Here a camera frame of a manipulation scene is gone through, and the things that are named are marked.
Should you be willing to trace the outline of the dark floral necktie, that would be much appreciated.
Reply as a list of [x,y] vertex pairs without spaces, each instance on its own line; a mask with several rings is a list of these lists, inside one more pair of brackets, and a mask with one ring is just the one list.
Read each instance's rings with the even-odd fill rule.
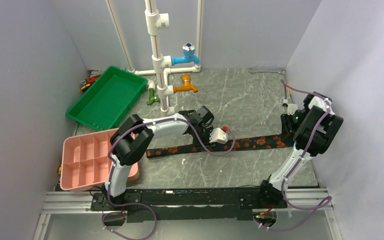
[[[292,147],[293,145],[294,141],[291,136],[283,138],[280,134],[274,134],[248,138],[237,138],[235,142],[233,142],[231,139],[228,140],[227,143],[215,143],[211,146],[208,146],[207,149],[211,152],[217,153],[227,152],[230,147],[233,147],[233,151],[250,151],[288,148]],[[200,144],[197,146],[193,144],[187,144],[173,147],[150,148],[146,150],[145,155],[147,158],[152,159],[171,155],[201,153],[204,151],[205,149]]]

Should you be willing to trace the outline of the green plastic tray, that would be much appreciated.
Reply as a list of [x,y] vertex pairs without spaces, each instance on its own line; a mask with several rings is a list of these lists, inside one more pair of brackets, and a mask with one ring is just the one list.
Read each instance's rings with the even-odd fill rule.
[[117,127],[147,89],[142,76],[109,66],[66,111],[66,117],[104,131]]

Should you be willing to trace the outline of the pink compartment organizer box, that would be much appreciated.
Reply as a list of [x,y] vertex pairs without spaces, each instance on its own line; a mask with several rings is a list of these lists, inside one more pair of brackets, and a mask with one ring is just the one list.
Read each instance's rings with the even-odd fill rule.
[[109,178],[107,157],[116,128],[68,137],[63,142],[59,186],[63,191],[84,192],[101,187]]

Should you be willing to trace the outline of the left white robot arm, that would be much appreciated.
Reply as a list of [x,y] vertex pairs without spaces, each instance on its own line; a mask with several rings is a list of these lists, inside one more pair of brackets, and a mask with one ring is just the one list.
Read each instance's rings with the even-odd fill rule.
[[153,139],[189,134],[195,147],[209,146],[213,120],[214,115],[206,106],[160,118],[131,115],[110,138],[111,166],[103,185],[104,204],[111,210],[123,205],[131,168],[144,156]]

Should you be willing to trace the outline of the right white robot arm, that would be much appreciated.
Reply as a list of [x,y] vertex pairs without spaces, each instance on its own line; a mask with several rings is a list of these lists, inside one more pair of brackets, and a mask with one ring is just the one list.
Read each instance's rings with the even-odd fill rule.
[[287,124],[285,131],[293,133],[292,151],[281,167],[261,182],[255,200],[262,208],[286,202],[286,190],[298,171],[327,151],[344,122],[332,110],[332,100],[318,92],[309,93],[303,109],[284,114],[281,120]]

